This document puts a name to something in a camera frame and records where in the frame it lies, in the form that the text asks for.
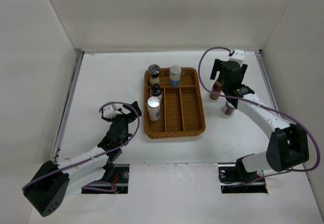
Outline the yellow-cap red sauce bottle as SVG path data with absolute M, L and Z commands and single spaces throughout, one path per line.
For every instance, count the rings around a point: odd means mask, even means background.
M 222 82 L 216 80 L 211 89 L 210 98 L 213 100 L 217 100 L 220 97 L 222 91 Z

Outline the silver-lid salt shaker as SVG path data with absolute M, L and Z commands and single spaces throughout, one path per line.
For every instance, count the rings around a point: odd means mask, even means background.
M 182 68 L 178 65 L 172 65 L 169 72 L 170 86 L 179 86 L 181 80 Z
M 160 100 L 158 97 L 151 96 L 147 100 L 149 119 L 157 121 L 160 118 Z

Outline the black-cap white spice jar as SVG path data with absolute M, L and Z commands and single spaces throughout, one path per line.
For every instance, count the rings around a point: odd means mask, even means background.
M 150 96 L 157 97 L 160 100 L 160 102 L 162 102 L 163 89 L 161 88 L 161 86 L 158 83 L 155 83 L 151 86 Z

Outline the clear-lid white spice jar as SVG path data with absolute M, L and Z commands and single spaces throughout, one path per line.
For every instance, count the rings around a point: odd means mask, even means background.
M 154 84 L 159 84 L 159 74 L 160 74 L 160 67 L 157 64 L 152 64 L 148 67 L 148 73 L 149 73 L 149 83 L 151 86 Z

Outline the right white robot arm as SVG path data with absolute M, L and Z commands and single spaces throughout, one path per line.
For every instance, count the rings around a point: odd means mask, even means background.
M 249 182 L 264 170 L 282 172 L 309 160 L 306 131 L 289 123 L 265 105 L 255 92 L 242 84 L 246 64 L 215 59 L 210 78 L 215 80 L 213 92 L 227 97 L 222 108 L 226 115 L 237 109 L 248 116 L 267 136 L 267 150 L 236 160 L 235 166 L 220 170 L 221 182 Z

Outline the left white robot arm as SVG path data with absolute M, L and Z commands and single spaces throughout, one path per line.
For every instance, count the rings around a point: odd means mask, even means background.
M 22 192 L 24 197 L 42 217 L 53 214 L 65 197 L 78 189 L 95 190 L 95 182 L 113 179 L 114 161 L 121 155 L 122 147 L 134 138 L 129 124 L 140 121 L 142 115 L 137 101 L 131 104 L 108 102 L 99 108 L 101 118 L 110 122 L 103 139 L 88 152 L 61 163 L 49 160 L 43 163 Z

